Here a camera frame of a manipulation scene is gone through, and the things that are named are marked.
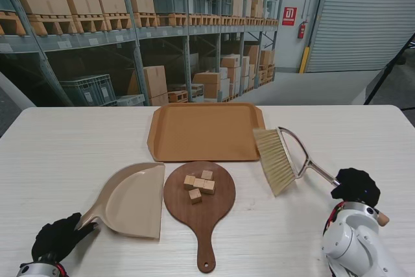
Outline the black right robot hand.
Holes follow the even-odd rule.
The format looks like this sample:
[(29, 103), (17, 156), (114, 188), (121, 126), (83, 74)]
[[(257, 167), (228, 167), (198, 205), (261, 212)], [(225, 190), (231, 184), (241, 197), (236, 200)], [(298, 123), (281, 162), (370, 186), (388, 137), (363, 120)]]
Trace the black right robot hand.
[(340, 169), (336, 179), (340, 184), (331, 191), (333, 199), (363, 202), (372, 208), (377, 206), (381, 191), (366, 171)]

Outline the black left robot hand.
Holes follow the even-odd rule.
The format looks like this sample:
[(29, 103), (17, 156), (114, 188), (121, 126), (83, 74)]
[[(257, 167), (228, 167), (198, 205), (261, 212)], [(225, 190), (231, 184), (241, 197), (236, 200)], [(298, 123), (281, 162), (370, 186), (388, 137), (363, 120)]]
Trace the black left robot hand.
[(89, 223), (85, 227), (77, 228), (81, 213), (47, 223), (39, 231), (32, 246), (31, 255), (34, 261), (52, 253), (57, 262), (66, 258), (76, 245), (97, 227), (97, 223)]

